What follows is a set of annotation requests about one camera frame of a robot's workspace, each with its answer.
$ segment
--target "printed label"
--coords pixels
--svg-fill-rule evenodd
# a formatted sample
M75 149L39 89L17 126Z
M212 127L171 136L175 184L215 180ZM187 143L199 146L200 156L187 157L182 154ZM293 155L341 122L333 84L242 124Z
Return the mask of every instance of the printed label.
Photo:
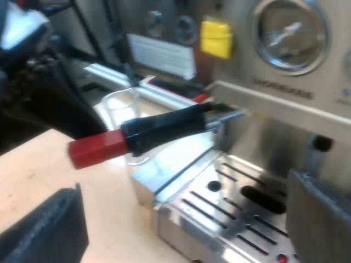
M186 80L196 75L192 48L135 34L128 34L128 39L135 62L181 76Z

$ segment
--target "glass cup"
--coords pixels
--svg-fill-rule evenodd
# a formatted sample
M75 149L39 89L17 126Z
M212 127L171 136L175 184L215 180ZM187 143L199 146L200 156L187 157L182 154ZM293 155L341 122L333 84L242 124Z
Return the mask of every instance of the glass cup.
M101 104L109 117L109 130L118 129L124 121L140 117L140 96L134 88L113 92L103 97ZM134 157L128 153L125 159L129 165L140 165L149 158L146 155Z

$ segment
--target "wooden countertop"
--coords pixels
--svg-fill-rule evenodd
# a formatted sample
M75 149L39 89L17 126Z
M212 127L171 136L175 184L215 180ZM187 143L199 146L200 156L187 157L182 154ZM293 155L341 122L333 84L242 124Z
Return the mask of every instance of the wooden countertop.
M141 111L164 112L147 101ZM66 155L70 140L49 130L0 156L0 232L58 189L78 182L90 242L82 263L188 262L152 232L150 212L137 202L124 158L74 170Z

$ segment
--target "red object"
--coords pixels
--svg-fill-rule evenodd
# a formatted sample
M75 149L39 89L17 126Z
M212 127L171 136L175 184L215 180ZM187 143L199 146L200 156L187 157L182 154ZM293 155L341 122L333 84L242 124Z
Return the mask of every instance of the red object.
M289 261L289 258L287 257L287 255L279 254L279 255L276 257L276 260L277 260L279 263L287 263L287 262Z
M81 169L129 152L123 132L107 131L69 143L68 154L76 169Z
M16 2L20 7L23 7L26 4L26 1L27 0L17 0Z
M195 97L195 98L193 98L191 100L194 101L194 102L197 102L197 103L201 103L204 100L206 100L208 97L209 96L207 94L203 93L203 94L200 94L199 96L197 96L197 97Z

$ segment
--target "drip tray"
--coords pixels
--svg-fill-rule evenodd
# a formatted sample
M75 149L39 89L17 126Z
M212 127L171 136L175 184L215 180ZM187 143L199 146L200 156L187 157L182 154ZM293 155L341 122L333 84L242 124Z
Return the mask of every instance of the drip tray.
M263 172L221 155L155 205L158 235L198 263L299 262L285 228L284 180Z

